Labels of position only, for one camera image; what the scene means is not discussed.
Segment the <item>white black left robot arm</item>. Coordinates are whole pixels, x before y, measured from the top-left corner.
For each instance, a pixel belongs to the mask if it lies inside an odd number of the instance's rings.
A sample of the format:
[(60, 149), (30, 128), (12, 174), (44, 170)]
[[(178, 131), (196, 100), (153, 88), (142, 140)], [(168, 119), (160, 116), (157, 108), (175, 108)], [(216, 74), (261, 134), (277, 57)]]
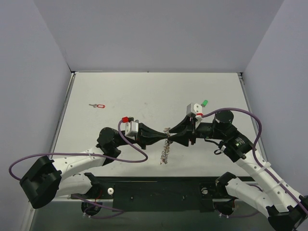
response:
[(98, 195), (99, 186), (88, 176), (80, 172), (94, 167), (102, 167), (113, 161), (120, 161), (119, 146), (129, 145), (140, 152), (145, 162), (148, 159), (144, 152), (152, 145), (167, 138), (162, 132), (155, 131), (143, 123), (130, 121), (126, 130), (103, 128), (97, 144), (81, 153), (57, 153), (55, 159), (48, 154), (37, 154), (37, 160), (19, 179), (20, 186), (34, 209), (42, 208), (55, 197), (69, 194), (84, 194), (88, 198)]

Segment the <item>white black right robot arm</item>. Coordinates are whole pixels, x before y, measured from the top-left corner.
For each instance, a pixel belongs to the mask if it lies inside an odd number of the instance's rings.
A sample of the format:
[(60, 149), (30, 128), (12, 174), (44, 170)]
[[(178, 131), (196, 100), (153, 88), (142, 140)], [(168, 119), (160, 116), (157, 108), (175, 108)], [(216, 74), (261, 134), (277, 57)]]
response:
[[(258, 123), (254, 142), (240, 133), (232, 124), (233, 112), (251, 116)], [(245, 170), (261, 188), (246, 184), (230, 172), (216, 180), (216, 194), (233, 196), (263, 214), (276, 231), (295, 231), (308, 218), (308, 198), (294, 190), (271, 167), (256, 149), (262, 132), (260, 120), (251, 112), (238, 108), (221, 108), (208, 114), (212, 123), (203, 123), (206, 115), (197, 112), (188, 115), (175, 127), (168, 139), (184, 146), (195, 144), (196, 139), (219, 140), (218, 149), (237, 166)]]

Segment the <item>metal disc with key rings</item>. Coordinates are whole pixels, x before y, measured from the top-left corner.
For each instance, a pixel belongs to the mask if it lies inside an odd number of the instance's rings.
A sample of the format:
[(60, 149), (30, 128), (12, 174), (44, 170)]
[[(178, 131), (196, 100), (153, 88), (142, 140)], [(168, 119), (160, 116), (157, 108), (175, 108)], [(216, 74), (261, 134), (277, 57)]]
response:
[[(169, 137), (171, 135), (170, 133), (170, 128), (165, 128), (164, 129), (164, 133)], [(161, 152), (161, 157), (160, 157), (160, 164), (167, 164), (168, 163), (168, 155), (170, 153), (170, 145), (171, 145), (171, 141), (169, 141), (168, 139), (165, 140), (164, 142), (164, 147), (163, 150)]]

